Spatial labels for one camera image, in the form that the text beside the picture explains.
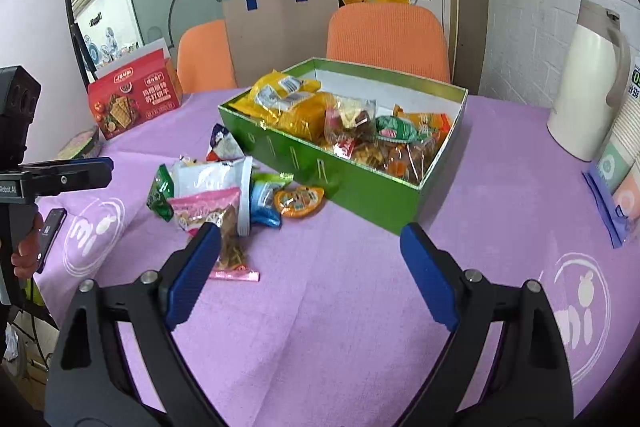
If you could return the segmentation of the person's left hand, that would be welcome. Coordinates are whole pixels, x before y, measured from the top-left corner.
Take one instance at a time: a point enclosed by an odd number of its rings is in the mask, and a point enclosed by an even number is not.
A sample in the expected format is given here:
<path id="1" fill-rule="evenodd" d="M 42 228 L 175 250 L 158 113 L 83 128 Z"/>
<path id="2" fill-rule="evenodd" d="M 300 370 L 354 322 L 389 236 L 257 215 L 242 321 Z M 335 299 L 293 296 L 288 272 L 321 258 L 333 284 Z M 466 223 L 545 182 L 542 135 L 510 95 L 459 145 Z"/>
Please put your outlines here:
<path id="1" fill-rule="evenodd" d="M 17 250 L 12 254 L 11 262 L 13 272 L 17 279 L 30 279 L 39 267 L 39 234 L 42 225 L 42 216 L 40 213 L 36 213 L 34 222 L 32 223 L 32 230 L 21 240 L 20 245 L 17 246 Z"/>

